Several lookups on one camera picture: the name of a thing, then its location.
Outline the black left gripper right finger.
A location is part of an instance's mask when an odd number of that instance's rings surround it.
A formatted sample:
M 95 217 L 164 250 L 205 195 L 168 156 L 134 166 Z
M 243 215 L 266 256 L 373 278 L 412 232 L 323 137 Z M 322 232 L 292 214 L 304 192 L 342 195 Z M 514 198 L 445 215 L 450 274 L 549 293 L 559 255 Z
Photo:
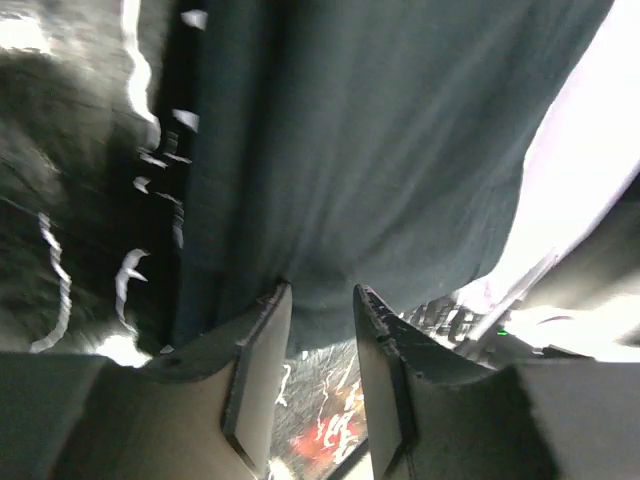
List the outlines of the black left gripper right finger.
M 353 308 L 378 479 L 635 479 L 639 367 L 527 360 L 492 370 L 399 319 L 370 288 Z

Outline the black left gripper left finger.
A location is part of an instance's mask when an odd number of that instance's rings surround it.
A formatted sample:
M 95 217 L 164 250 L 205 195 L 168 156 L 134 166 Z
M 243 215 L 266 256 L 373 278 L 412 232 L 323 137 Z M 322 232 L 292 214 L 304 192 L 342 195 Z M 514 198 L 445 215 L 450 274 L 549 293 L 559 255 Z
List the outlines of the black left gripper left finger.
M 292 309 L 280 284 L 141 368 L 101 356 L 1 358 L 5 479 L 257 479 Z

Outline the black t shirt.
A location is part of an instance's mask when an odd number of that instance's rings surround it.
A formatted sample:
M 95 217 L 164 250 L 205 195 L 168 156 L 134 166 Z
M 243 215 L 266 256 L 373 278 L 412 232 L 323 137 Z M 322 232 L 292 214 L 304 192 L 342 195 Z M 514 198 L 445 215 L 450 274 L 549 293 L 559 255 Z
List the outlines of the black t shirt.
M 489 273 L 608 1 L 208 1 L 171 342 L 293 290 L 289 351 Z

